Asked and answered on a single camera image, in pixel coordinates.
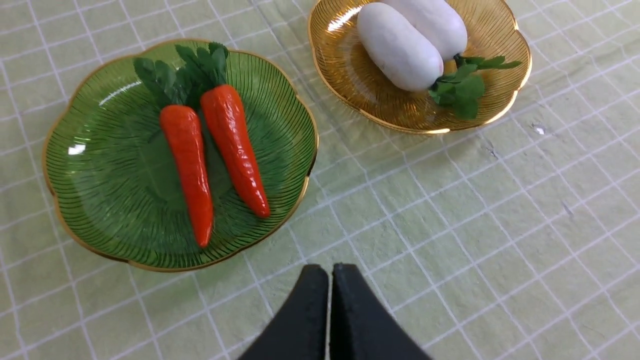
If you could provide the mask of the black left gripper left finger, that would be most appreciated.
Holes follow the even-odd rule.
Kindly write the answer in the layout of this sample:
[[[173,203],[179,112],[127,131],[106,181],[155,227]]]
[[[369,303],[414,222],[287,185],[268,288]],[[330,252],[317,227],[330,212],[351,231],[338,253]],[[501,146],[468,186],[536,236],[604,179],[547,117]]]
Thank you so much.
[[[286,301],[241,360],[323,360],[329,276],[318,264],[301,269]]]

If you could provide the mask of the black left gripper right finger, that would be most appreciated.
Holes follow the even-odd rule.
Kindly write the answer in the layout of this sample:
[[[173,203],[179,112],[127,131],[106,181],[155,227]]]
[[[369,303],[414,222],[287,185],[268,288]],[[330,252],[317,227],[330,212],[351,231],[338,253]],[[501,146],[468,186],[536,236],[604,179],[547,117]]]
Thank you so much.
[[[429,360],[370,289],[354,264],[333,266],[330,359]]]

